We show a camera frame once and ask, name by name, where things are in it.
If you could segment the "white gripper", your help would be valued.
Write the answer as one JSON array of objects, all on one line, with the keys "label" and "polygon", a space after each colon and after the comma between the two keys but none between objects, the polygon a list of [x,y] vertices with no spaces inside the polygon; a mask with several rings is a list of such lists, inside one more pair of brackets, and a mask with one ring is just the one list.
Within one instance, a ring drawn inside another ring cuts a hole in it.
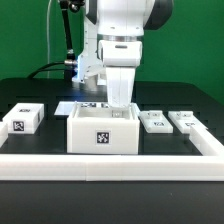
[{"label": "white gripper", "polygon": [[98,56],[106,69],[107,99],[113,108],[131,103],[135,71],[142,57],[142,42],[100,40]]}]

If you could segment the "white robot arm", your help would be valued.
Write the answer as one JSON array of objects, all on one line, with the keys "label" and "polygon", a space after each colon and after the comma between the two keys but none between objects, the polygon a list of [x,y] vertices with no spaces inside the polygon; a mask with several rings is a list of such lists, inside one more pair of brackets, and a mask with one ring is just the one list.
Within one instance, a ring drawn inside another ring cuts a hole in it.
[{"label": "white robot arm", "polygon": [[84,48],[73,80],[97,80],[107,87],[110,107],[128,107],[144,32],[161,28],[172,10],[173,0],[85,0]]}]

